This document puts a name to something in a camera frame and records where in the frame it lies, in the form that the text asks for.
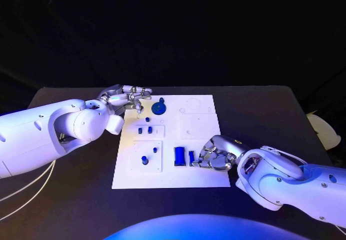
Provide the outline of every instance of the small blue piece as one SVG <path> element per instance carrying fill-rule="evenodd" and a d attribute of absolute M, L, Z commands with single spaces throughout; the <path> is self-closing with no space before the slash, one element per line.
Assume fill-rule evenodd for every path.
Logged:
<path fill-rule="evenodd" d="M 174 147 L 174 166 L 186 166 L 186 149 Z"/>
<path fill-rule="evenodd" d="M 189 151 L 189 166 L 190 167 L 193 167 L 193 161 L 195 161 L 193 151 Z"/>
<path fill-rule="evenodd" d="M 164 99 L 161 97 L 160 97 L 158 102 L 156 102 L 151 106 L 151 112 L 156 115 L 161 115 L 166 112 Z"/>
<path fill-rule="evenodd" d="M 141 157 L 141 163 L 143 163 L 143 165 L 147 165 L 147 164 L 148 164 L 148 162 L 150 162 L 150 161 L 148 161 L 147 157 L 145 157 L 145 156 L 143 156 L 143 157 Z"/>

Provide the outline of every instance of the robotic hand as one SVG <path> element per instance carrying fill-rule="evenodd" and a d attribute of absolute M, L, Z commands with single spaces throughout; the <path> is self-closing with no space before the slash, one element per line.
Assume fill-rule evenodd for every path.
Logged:
<path fill-rule="evenodd" d="M 235 185 L 262 207 L 277 211 L 290 204 L 314 219 L 346 228 L 346 169 L 307 164 L 268 146 L 249 149 L 238 140 L 216 135 L 192 165 L 228 171 L 235 164 L 239 177 Z"/>
<path fill-rule="evenodd" d="M 95 100 L 71 99 L 0 117 L 0 179 L 39 168 L 96 140 L 118 135 L 125 109 L 140 114 L 151 89 L 114 85 Z"/>

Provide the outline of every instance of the white puzzle board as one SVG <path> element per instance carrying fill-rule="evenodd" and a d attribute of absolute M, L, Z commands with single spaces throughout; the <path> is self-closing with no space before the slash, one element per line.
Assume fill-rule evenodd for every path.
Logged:
<path fill-rule="evenodd" d="M 151 106 L 164 99 L 166 112 L 154 115 Z M 212 95 L 157 95 L 140 100 L 141 114 L 124 113 L 112 189 L 229 187 L 228 172 L 190 166 L 213 135 L 220 134 Z M 174 166 L 174 147 L 184 147 L 186 166 Z M 141 156 L 148 159 L 143 165 Z"/>

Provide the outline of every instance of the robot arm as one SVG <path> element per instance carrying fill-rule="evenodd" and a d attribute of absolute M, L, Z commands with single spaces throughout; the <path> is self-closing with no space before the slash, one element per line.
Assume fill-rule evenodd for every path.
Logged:
<path fill-rule="evenodd" d="M 114 85 L 95 100 L 71 99 L 0 117 L 0 178 L 39 168 L 96 140 L 118 135 L 125 109 L 143 111 L 151 89 Z"/>
<path fill-rule="evenodd" d="M 303 165 L 298 166 L 282 154 Z M 225 171 L 235 164 L 239 176 L 235 185 L 262 207 L 277 211 L 290 204 L 314 219 L 346 228 L 346 169 L 307 164 L 298 157 L 267 146 L 248 150 L 239 141 L 216 135 L 192 165 Z"/>

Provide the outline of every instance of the blue object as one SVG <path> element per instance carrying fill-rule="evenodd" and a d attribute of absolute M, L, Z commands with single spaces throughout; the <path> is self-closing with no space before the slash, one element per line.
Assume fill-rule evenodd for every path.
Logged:
<path fill-rule="evenodd" d="M 174 147 L 174 166 L 186 166 L 186 149 Z"/>
<path fill-rule="evenodd" d="M 147 157 L 145 157 L 145 156 L 143 156 L 143 157 L 141 157 L 141 163 L 143 163 L 144 165 L 147 165 L 147 164 L 148 164 L 148 162 L 150 162 L 150 161 L 148 161 Z"/>
<path fill-rule="evenodd" d="M 183 214 L 158 217 L 137 223 L 105 238 L 105 240 L 134 239 L 307 240 L 307 238 L 293 232 L 258 221 L 210 214 Z"/>
<path fill-rule="evenodd" d="M 193 161 L 195 161 L 193 151 L 189 151 L 189 166 L 190 167 L 193 167 Z"/>
<path fill-rule="evenodd" d="M 156 102 L 151 106 L 151 112 L 156 115 L 161 115 L 166 112 L 164 99 L 161 97 L 160 97 L 158 102 Z"/>

